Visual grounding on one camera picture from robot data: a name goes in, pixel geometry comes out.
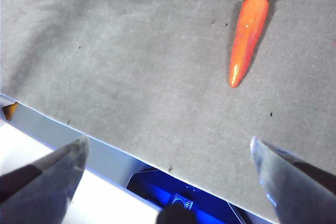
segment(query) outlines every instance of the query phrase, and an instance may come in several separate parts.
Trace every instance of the gray surface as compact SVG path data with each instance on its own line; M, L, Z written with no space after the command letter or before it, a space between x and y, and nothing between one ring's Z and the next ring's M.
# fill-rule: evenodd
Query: gray surface
M240 4L2 0L1 92L277 221L249 142L259 135L336 174L335 0L272 1L232 89Z

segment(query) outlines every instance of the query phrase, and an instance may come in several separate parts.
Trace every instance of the carrot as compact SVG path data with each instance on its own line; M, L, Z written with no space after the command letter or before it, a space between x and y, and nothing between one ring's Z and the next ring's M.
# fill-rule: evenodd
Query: carrot
M268 13L268 0L244 0L231 51L229 84L239 85L250 63Z

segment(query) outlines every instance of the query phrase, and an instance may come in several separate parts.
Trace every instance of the white surface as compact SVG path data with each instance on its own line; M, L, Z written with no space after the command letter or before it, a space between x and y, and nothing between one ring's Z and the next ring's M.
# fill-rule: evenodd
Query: white surface
M0 120L1 174L26 165L52 149ZM85 170L63 224L155 223L158 210L132 193Z

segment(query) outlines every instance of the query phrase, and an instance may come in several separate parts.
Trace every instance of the gray mat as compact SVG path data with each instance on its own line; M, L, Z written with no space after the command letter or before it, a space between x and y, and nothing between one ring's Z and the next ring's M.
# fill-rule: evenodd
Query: gray mat
M241 3L2 0L1 92L276 222L249 142L336 174L335 0L271 1L232 89Z

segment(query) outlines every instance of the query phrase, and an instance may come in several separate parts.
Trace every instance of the orange object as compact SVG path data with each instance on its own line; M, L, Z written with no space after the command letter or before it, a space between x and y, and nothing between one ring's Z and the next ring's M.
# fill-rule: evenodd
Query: orange object
M232 46L229 84L235 88L242 80L268 13L268 0L244 0Z
M16 110L18 103L15 102L14 104L8 105L8 106L4 106L2 108L2 111L5 114L6 120L10 121L12 119L12 116Z

